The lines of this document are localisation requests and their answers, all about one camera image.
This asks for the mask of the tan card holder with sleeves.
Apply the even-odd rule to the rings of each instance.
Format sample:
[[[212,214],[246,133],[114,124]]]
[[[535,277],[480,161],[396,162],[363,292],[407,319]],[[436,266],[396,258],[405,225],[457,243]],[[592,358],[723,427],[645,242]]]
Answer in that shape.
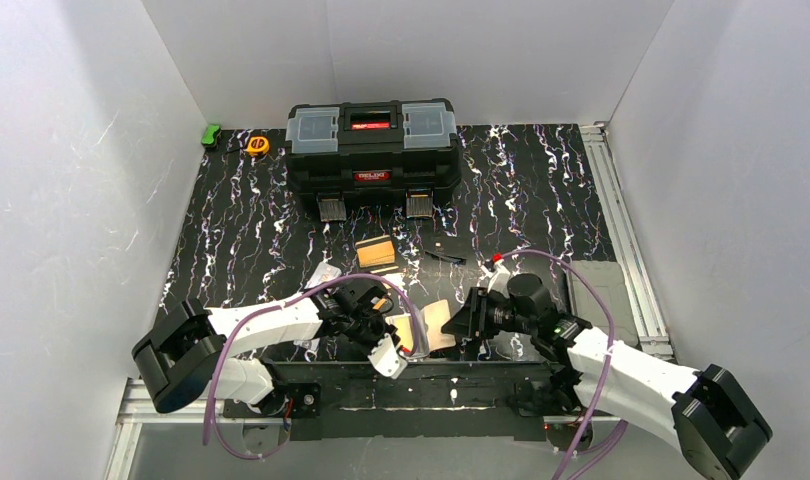
[[[424,323],[430,353],[456,345],[454,335],[441,331],[441,328],[451,319],[447,300],[438,300],[426,305],[420,310],[420,316]],[[394,344],[403,347],[406,353],[412,353],[414,339],[411,331],[410,316],[408,314],[390,315],[385,320],[389,325],[396,328],[395,334],[398,336],[398,340],[395,340]]]

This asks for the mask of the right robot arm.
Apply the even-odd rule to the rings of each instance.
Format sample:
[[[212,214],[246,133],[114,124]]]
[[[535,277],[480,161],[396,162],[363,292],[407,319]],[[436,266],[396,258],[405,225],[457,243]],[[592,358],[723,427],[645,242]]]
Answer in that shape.
[[[502,291],[471,288],[441,330],[467,340],[503,331],[529,336],[550,376],[518,387],[513,407],[535,416],[615,415],[679,450],[707,479],[741,478],[773,437],[728,370],[675,365],[610,341],[589,321],[560,310],[535,274],[512,276]]]

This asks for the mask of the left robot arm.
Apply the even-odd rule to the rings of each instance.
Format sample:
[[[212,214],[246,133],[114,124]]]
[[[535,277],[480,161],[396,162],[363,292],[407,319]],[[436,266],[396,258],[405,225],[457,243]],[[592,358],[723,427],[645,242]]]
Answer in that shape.
[[[279,388],[273,367],[242,354],[272,345],[344,336],[381,375],[407,366],[399,336],[376,309],[389,289],[370,274],[337,277],[284,300],[208,309],[197,299],[177,305],[132,348],[155,410],[172,413],[206,396],[261,406]]]

